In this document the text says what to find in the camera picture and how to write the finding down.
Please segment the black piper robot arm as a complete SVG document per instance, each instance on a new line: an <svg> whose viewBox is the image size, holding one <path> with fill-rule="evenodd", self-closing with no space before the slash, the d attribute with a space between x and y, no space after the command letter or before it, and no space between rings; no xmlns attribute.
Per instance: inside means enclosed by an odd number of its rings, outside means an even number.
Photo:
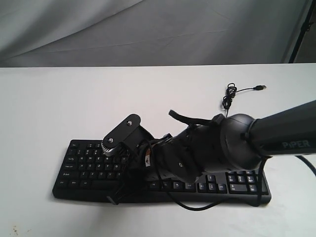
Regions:
<svg viewBox="0 0 316 237"><path fill-rule="evenodd" d="M205 173L258 170L256 194L262 196L263 169L275 156L301 160L316 152L316 104L311 101L286 111L255 119L246 114L212 119L190 118L169 111L187 127L176 136L154 138L131 114L107 134L101 147L107 156L127 157L126 167L107 199L118 204L124 197L155 181L173 201L167 180L177 190Z"/></svg>

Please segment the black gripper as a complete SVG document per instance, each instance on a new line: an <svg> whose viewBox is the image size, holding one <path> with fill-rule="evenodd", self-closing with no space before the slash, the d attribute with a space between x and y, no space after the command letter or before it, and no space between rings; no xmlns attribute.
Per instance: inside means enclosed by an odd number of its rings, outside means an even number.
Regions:
<svg viewBox="0 0 316 237"><path fill-rule="evenodd" d="M177 136L146 137L137 148L133 171L126 166L107 200L118 205L138 189L138 177L152 181L176 178L193 183L202 174L222 171L222 149L218 125L189 126Z"/></svg>

